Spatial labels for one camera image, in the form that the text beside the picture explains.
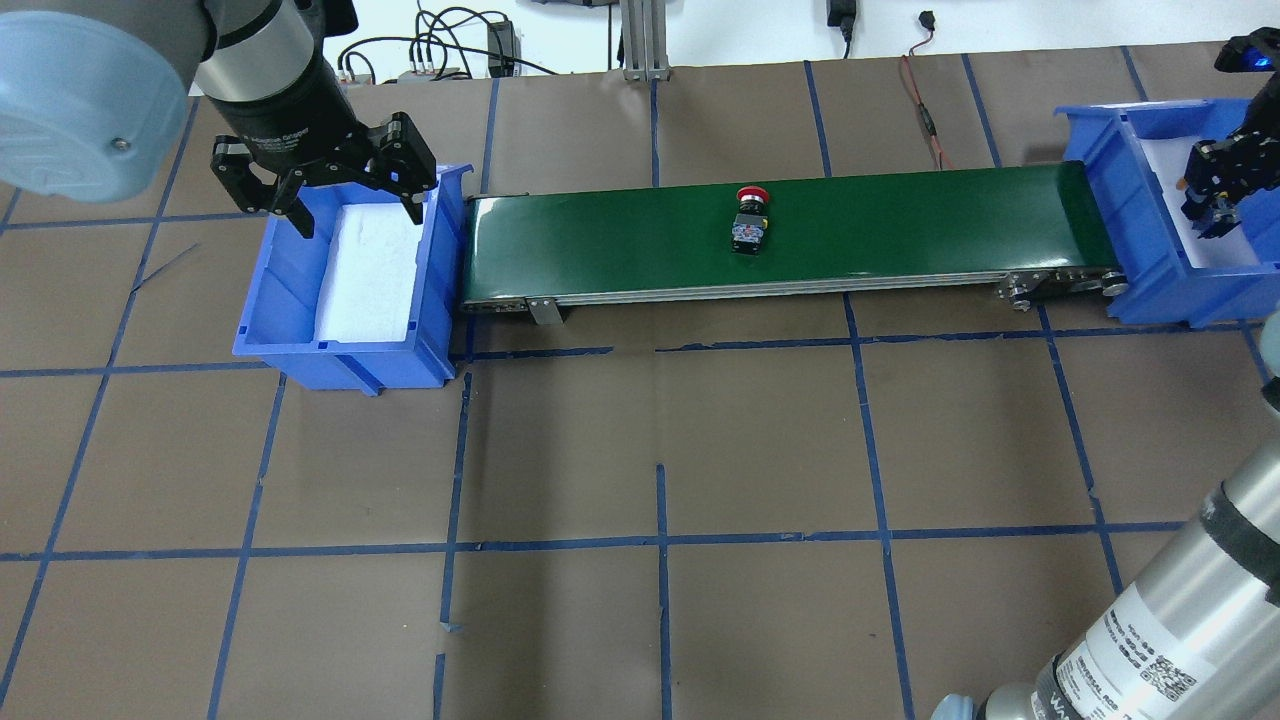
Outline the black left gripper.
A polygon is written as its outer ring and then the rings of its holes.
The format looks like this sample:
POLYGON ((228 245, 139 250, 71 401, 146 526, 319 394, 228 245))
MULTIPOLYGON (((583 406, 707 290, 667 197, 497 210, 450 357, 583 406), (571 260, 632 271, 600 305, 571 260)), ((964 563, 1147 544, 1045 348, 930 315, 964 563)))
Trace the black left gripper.
POLYGON ((356 183, 399 199, 415 225, 438 184, 436 159, 413 120, 393 113, 361 122, 319 50, 244 55, 216 50, 195 83, 229 127, 214 140, 210 170, 244 213, 285 218, 311 240, 303 187, 356 183))

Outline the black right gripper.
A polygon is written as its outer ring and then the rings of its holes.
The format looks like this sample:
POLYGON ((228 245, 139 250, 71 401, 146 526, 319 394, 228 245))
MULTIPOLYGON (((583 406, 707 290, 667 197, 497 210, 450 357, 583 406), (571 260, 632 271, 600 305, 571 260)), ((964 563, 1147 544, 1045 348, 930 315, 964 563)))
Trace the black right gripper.
POLYGON ((1226 137, 1194 143, 1180 187, 1181 214, 1199 217, 1202 240, 1221 238, 1239 227, 1239 204, 1277 187, 1279 77, 1272 74, 1226 137))

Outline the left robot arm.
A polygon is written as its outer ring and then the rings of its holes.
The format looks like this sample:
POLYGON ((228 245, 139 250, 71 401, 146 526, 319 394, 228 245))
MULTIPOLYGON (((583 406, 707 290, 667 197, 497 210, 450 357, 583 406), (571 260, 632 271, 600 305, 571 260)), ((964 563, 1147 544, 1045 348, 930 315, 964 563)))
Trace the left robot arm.
POLYGON ((302 188, 356 183, 421 223, 430 147, 402 111, 362 123, 323 54, 357 27, 351 1, 5 1, 3 181, 77 202, 132 199, 198 88, 229 127, 210 167, 241 211, 311 237, 302 188))

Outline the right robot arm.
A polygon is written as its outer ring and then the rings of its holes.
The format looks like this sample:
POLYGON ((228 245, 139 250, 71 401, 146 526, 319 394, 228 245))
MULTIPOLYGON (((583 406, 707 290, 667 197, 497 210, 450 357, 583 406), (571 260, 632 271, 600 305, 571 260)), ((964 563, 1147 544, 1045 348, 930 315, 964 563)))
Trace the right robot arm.
MULTIPOLYGON (((1277 370, 1277 63, 1258 95, 1064 106, 1129 286, 1129 324, 1268 315, 1277 370)), ((1277 441, 1196 515, 1032 683, 950 694, 937 719, 1249 719, 1277 697, 1277 441)))

